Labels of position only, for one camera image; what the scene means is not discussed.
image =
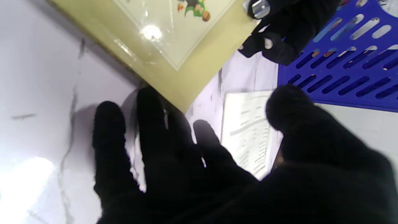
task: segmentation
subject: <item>framed picture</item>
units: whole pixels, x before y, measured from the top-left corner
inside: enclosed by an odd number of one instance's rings
[[[244,0],[50,0],[185,112],[258,24]]]

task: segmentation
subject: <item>blue plastic basket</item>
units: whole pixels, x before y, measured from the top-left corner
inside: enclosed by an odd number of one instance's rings
[[[398,18],[378,0],[358,4],[352,0],[342,7],[292,64],[279,67],[278,85],[293,83],[318,103],[398,112],[398,47],[392,47],[398,44]],[[391,26],[388,33],[372,37],[379,28],[389,28],[385,25]]]

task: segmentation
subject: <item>black object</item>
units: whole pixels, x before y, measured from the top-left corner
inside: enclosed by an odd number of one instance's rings
[[[248,15],[255,18],[251,0]],[[268,0],[270,13],[262,19],[239,51],[251,57],[262,51],[264,57],[289,65],[335,14],[340,0]],[[272,41],[266,49],[264,39]]]
[[[284,162],[261,182],[236,165],[205,121],[194,124],[195,145],[179,111],[169,111],[166,128],[153,89],[137,100],[147,192],[129,172],[123,115],[105,102],[93,135],[100,224],[398,223],[390,162],[296,86],[278,87],[267,103],[270,124],[284,135]]]
[[[194,123],[197,144],[184,114],[175,108],[168,111],[166,128],[160,96],[154,89],[138,92],[137,117],[146,193],[139,190],[130,173],[130,159],[124,148],[125,120],[119,106],[103,102],[97,108],[94,190],[103,209],[98,223],[179,219],[178,214],[196,214],[193,208],[202,204],[206,206],[201,212],[210,211],[248,185],[258,183],[235,163],[207,122]]]

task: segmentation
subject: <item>cartoon illustration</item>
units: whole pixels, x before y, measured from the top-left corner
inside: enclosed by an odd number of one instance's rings
[[[205,7],[206,0],[178,0],[177,11],[180,12],[185,8],[185,16],[189,11],[193,11],[193,16],[202,17],[207,22],[210,20],[210,12]]]

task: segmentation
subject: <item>gloved hand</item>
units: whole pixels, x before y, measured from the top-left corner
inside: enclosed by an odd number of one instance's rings
[[[225,201],[220,198],[224,193],[231,196],[231,192],[239,193],[258,183],[234,162],[207,122],[194,123],[194,144],[190,125],[180,111],[172,108],[165,121],[160,96],[154,89],[139,91],[137,116],[146,193],[139,190],[130,173],[121,110],[112,102],[97,108],[94,190],[103,208],[98,223],[187,223],[192,220],[185,218],[191,218],[192,213],[219,206],[217,199]]]
[[[251,0],[248,15],[262,21],[240,53],[251,57],[262,51],[269,60],[289,65],[333,17],[340,1]]]

